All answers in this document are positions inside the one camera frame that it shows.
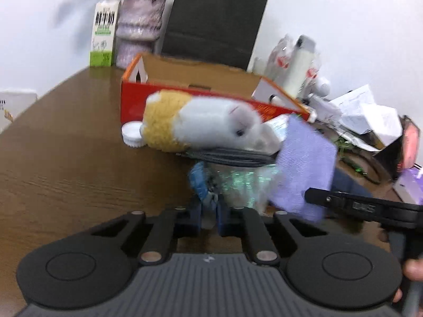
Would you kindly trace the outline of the right hand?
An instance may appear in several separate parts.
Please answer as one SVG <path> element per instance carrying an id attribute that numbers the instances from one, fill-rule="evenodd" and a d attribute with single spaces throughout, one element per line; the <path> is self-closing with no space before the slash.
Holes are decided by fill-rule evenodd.
<path id="1" fill-rule="evenodd" d="M 403 266 L 403 274 L 410 279 L 410 281 L 423 281 L 423 260 L 410 259 L 405 262 Z"/>

